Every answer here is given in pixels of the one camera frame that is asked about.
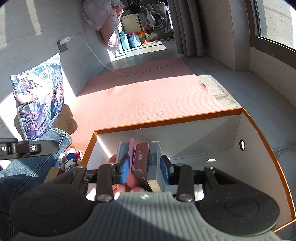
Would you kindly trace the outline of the brown sock foot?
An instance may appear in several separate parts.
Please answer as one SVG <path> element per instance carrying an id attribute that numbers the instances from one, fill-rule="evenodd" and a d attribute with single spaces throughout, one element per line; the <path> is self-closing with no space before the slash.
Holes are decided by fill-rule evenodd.
<path id="1" fill-rule="evenodd" d="M 62 106 L 61 112 L 52 128 L 63 130 L 69 135 L 73 134 L 77 130 L 77 122 L 74 120 L 72 111 L 67 104 Z"/>

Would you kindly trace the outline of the pink notebook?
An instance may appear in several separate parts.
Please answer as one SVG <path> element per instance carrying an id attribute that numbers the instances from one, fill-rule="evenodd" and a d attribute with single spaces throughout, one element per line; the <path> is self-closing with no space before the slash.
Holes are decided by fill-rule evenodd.
<path id="1" fill-rule="evenodd" d="M 119 163 L 124 155 L 129 156 L 129 172 L 125 184 L 114 184 L 112 186 L 113 193 L 130 192 L 133 189 L 141 188 L 139 181 L 132 172 L 133 156 L 135 151 L 134 139 L 131 138 L 129 142 L 119 142 L 117 153 L 111 156 L 108 163 Z"/>

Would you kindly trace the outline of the anime print pillow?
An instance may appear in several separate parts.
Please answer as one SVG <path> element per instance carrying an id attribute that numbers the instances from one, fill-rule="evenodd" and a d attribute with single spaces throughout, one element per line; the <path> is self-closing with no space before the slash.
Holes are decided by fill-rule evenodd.
<path id="1" fill-rule="evenodd" d="M 53 126 L 64 103 L 60 54 L 11 75 L 11 84 L 23 136 L 37 140 Z"/>

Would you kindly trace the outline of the blue detergent bottle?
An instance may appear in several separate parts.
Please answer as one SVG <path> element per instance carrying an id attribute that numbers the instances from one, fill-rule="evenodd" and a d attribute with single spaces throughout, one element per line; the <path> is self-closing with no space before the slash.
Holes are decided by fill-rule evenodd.
<path id="1" fill-rule="evenodd" d="M 123 31 L 121 31 L 119 37 L 121 40 L 123 50 L 136 48 L 142 45 L 138 35 L 126 34 Z"/>

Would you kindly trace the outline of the grey curtain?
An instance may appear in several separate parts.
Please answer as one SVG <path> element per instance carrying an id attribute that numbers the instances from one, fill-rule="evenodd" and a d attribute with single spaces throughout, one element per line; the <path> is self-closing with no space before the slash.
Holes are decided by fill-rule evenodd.
<path id="1" fill-rule="evenodd" d="M 177 51 L 186 56 L 204 55 L 202 32 L 196 1 L 168 1 Z"/>

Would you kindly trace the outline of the dark red small box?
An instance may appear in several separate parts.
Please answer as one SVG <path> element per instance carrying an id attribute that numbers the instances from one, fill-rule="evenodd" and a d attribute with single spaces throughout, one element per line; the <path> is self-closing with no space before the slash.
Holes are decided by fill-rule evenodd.
<path id="1" fill-rule="evenodd" d="M 149 143 L 137 144 L 135 146 L 135 153 L 132 162 L 132 173 L 143 189 L 151 191 L 151 188 L 147 182 L 148 163 Z"/>

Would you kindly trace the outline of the rainbow striped bag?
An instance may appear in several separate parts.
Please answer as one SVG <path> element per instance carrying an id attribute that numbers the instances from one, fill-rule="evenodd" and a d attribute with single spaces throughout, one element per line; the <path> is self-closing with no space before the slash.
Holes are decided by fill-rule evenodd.
<path id="1" fill-rule="evenodd" d="M 135 32 L 135 34 L 140 39 L 140 43 L 142 45 L 147 43 L 147 36 L 146 36 L 146 31 L 145 30 L 142 30 L 142 31 L 139 31 L 139 32 Z"/>

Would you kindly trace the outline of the blue jeans leg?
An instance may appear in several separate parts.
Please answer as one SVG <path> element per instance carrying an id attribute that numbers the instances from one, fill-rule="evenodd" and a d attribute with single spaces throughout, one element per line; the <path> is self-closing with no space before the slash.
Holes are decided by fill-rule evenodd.
<path id="1" fill-rule="evenodd" d="M 16 235 L 16 229 L 9 216 L 13 201 L 41 185 L 49 170 L 58 165 L 60 154 L 72 144 L 69 133 L 58 128 L 51 128 L 41 140 L 57 141 L 58 152 L 49 156 L 14 159 L 1 171 L 1 240 L 10 240 Z"/>

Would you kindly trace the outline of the orange storage box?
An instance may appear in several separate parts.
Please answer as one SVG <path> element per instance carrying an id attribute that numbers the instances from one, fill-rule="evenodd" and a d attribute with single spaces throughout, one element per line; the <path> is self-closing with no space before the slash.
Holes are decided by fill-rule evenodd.
<path id="1" fill-rule="evenodd" d="M 93 170 L 116 153 L 120 142 L 158 141 L 171 160 L 193 169 L 214 166 L 263 191 L 280 206 L 276 230 L 295 222 L 292 194 L 268 141 L 243 108 L 95 130 L 83 158 Z"/>

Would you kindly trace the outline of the washing machine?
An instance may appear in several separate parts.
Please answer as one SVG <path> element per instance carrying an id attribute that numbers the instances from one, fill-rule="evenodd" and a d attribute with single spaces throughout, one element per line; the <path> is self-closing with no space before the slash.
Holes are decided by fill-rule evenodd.
<path id="1" fill-rule="evenodd" d="M 144 1 L 143 4 L 140 4 L 140 9 L 152 17 L 153 33 L 162 36 L 173 32 L 168 1 Z"/>

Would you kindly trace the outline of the donald duck plush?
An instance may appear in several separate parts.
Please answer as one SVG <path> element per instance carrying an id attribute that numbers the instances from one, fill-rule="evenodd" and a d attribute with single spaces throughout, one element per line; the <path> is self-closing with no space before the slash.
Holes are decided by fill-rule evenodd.
<path id="1" fill-rule="evenodd" d="M 84 151 L 76 149 L 76 146 L 71 144 L 69 150 L 65 152 L 61 159 L 64 164 L 64 170 L 69 171 L 70 169 L 81 165 L 83 156 Z"/>

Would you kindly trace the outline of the pink bedding pile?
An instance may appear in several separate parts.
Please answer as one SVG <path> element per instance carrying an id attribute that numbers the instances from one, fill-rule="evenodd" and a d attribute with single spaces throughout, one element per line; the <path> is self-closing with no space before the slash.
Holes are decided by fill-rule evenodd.
<path id="1" fill-rule="evenodd" d="M 105 43 L 111 48 L 118 48 L 120 37 L 118 25 L 125 5 L 114 0 L 83 1 L 82 13 L 85 21 L 99 31 Z"/>

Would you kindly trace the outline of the brown cardboard box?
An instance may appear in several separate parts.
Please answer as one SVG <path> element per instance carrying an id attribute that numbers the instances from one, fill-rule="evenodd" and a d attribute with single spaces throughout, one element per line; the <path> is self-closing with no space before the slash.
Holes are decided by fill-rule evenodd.
<path id="1" fill-rule="evenodd" d="M 52 179 L 56 178 L 57 176 L 64 173 L 64 170 L 58 167 L 51 167 L 48 174 L 46 175 L 46 178 L 44 180 L 44 183 L 51 181 Z"/>

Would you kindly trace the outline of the pink floor mat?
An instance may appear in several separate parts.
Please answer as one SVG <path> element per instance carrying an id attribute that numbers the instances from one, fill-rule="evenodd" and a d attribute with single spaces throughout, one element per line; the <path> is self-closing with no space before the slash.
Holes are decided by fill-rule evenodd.
<path id="1" fill-rule="evenodd" d="M 203 70 L 195 74 L 175 58 L 95 76 L 69 103 L 78 123 L 73 143 L 85 150 L 97 130 L 236 108 L 223 106 L 207 80 Z"/>

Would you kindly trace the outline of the dark window frame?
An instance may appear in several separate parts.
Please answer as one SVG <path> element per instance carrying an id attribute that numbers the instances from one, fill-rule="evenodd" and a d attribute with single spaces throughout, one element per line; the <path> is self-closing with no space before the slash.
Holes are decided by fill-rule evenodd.
<path id="1" fill-rule="evenodd" d="M 246 1 L 250 45 L 295 69 L 295 8 L 288 1 Z"/>

